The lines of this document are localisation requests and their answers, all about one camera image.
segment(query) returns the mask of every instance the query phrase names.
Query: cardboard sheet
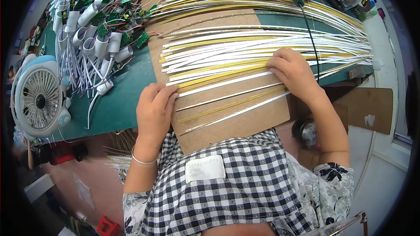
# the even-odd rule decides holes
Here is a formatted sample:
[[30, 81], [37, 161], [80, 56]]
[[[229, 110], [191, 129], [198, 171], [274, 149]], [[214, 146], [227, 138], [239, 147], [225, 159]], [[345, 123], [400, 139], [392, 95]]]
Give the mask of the cardboard sheet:
[[[144, 9], [149, 9], [152, 5], [155, 4], [155, 2], [157, 2], [157, 0], [155, 0], [154, 2], [152, 1], [148, 3], [148, 6], [145, 7]], [[253, 10], [241, 9], [241, 10], [218, 11], [218, 12], [195, 15], [192, 17], [186, 17], [186, 18], [174, 20], [172, 22], [162, 24], [162, 25], [160, 25], [159, 23], [155, 23], [155, 24], [146, 23], [145, 25], [146, 25], [146, 31], [165, 32], [165, 31], [180, 27], [182, 25], [192, 23], [197, 20], [206, 19], [209, 17], [218, 17], [225, 14], [251, 12], [251, 11]], [[222, 25], [239, 25], [239, 24], [260, 24], [260, 22], [258, 21], [258, 18], [256, 15], [235, 16], [235, 17], [226, 17], [226, 18], [216, 19], [212, 21], [207, 21], [204, 23], [199, 23], [199, 24], [190, 26], [186, 29], [205, 28], [205, 27], [214, 27], [214, 26], [222, 26]], [[162, 67], [159, 63], [159, 60], [160, 60], [160, 54], [162, 53], [162, 45], [166, 44], [167, 42], [169, 41], [160, 39], [157, 36], [152, 36], [147, 41], [147, 44], [149, 45], [150, 56], [152, 59], [156, 79], [159, 83], [163, 83], [163, 84], [169, 82], [169, 74], [161, 72]], [[246, 80], [243, 82], [230, 84], [224, 87], [218, 87], [212, 90], [203, 91], [203, 92], [192, 94], [186, 97], [178, 98], [175, 101], [175, 109], [193, 105], [199, 102], [207, 101], [216, 97], [222, 97], [225, 95], [234, 94], [234, 93], [252, 89], [255, 87], [265, 86], [265, 85], [272, 84], [278, 81], [279, 80], [276, 76], [267, 75], [267, 76], [262, 76], [262, 77], [252, 79], [252, 80]], [[223, 122], [213, 124], [206, 128], [193, 130], [184, 135], [180, 135], [181, 133], [183, 133], [185, 130], [189, 128], [201, 125], [203, 123], [208, 123], [210, 121], [216, 120], [223, 116], [227, 116], [243, 108], [262, 102], [270, 97], [274, 97], [283, 91], [271, 93], [270, 95], [266, 95], [264, 97], [260, 97], [255, 100], [245, 102], [241, 105], [234, 106], [229, 109], [225, 109], [217, 113], [203, 116], [201, 118], [197, 118], [197, 119], [187, 121], [181, 124], [178, 124], [177, 120], [195, 115], [197, 113], [208, 111], [210, 109], [217, 108], [225, 104], [229, 104], [231, 102], [242, 100], [244, 98], [267, 91], [269, 89], [271, 88], [247, 93], [245, 95], [232, 97], [232, 98], [225, 99], [222, 101], [209, 103], [203, 106], [187, 109], [185, 111], [174, 112], [172, 114], [171, 123], [172, 123], [173, 129], [175, 130], [175, 134], [178, 138], [179, 144], [181, 145], [183, 152], [185, 154], [188, 154], [195, 150], [207, 147], [210, 144], [214, 144], [216, 142], [219, 142], [228, 138], [248, 137], [250, 135], [259, 133], [261, 131], [264, 131], [268, 128], [271, 128], [273, 126], [276, 126], [280, 123], [283, 123], [289, 120], [289, 110], [287, 107], [287, 101], [286, 101], [286, 98], [283, 97], [275, 101], [272, 101], [268, 104], [265, 104], [264, 106], [261, 106], [249, 112], [243, 113], [239, 116], [225, 120]]]
[[391, 88], [356, 87], [336, 103], [347, 105], [349, 125], [391, 134]]

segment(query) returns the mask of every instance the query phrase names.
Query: bangle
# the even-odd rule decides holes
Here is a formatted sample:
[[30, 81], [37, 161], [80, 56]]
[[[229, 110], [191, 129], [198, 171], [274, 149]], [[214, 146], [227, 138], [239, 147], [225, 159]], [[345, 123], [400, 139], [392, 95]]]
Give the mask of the bangle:
[[157, 161], [158, 157], [159, 157], [159, 155], [158, 155], [154, 161], [149, 162], [149, 163], [145, 163], [145, 162], [141, 162], [140, 160], [136, 159], [136, 158], [134, 157], [133, 152], [134, 152], [134, 147], [133, 147], [133, 149], [131, 150], [131, 157], [132, 157], [135, 161], [137, 161], [138, 163], [140, 163], [140, 164], [144, 164], [144, 165], [152, 165], [152, 164], [154, 164], [154, 163]]

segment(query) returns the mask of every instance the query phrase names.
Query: white fan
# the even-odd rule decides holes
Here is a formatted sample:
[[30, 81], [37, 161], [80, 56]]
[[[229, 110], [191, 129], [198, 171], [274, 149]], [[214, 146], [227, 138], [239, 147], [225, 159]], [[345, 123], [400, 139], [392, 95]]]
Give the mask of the white fan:
[[58, 80], [54, 56], [30, 54], [25, 58], [12, 85], [10, 107], [26, 139], [48, 137], [70, 121], [66, 88]]

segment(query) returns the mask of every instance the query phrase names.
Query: woman's right hand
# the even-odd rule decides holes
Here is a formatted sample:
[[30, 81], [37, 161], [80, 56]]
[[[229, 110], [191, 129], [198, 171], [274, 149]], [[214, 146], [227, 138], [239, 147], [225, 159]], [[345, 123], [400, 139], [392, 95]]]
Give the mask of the woman's right hand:
[[315, 80], [308, 62], [297, 51], [279, 49], [274, 52], [266, 66], [272, 67], [270, 71], [286, 85], [293, 95], [306, 104], [320, 95], [325, 95], [324, 90]]

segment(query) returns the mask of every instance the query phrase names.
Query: woman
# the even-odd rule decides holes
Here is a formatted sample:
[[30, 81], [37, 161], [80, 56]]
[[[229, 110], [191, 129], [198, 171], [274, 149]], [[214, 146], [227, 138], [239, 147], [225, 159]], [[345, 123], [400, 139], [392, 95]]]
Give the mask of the woman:
[[292, 236], [347, 218], [353, 170], [340, 118], [300, 53], [277, 50], [267, 66], [311, 109], [322, 146], [318, 166], [299, 165], [273, 128], [183, 155], [175, 134], [167, 134], [177, 87], [151, 84], [136, 110], [126, 235]]

